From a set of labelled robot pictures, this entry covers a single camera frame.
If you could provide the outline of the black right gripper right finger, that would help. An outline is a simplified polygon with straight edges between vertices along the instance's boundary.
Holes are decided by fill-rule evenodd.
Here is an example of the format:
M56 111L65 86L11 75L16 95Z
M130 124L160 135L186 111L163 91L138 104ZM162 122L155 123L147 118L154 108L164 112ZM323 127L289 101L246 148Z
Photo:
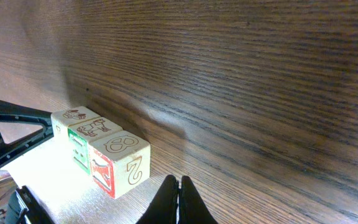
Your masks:
M180 224L218 224L189 176L181 178L178 196Z

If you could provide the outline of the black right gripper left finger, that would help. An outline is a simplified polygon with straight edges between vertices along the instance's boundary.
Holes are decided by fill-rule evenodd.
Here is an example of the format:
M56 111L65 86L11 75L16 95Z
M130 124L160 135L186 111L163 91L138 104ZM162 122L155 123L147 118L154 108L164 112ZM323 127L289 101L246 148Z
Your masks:
M178 208L178 181L167 175L137 224L176 224Z

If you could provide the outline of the red letter Y block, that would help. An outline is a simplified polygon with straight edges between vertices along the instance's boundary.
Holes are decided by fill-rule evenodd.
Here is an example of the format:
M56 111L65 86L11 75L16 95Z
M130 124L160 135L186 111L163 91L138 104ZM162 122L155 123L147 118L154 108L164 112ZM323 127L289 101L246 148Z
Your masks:
M150 143L120 131L89 144L91 176L117 199L150 177Z

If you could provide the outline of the green letter B block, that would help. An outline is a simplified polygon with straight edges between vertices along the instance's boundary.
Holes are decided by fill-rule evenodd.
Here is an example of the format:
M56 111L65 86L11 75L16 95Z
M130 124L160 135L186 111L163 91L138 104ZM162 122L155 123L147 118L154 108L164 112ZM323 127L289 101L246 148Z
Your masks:
M73 162L86 175L91 175L90 143L122 130L121 126L104 117L94 118L69 127L68 140Z

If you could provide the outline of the plain wooden block letter I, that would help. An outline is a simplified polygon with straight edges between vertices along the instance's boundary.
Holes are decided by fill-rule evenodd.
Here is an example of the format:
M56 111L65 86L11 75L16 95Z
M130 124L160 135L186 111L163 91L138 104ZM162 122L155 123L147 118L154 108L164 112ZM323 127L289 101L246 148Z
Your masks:
M98 117L100 117L99 114L84 106L52 113L53 135L58 140L65 142L68 140L68 128L70 126Z

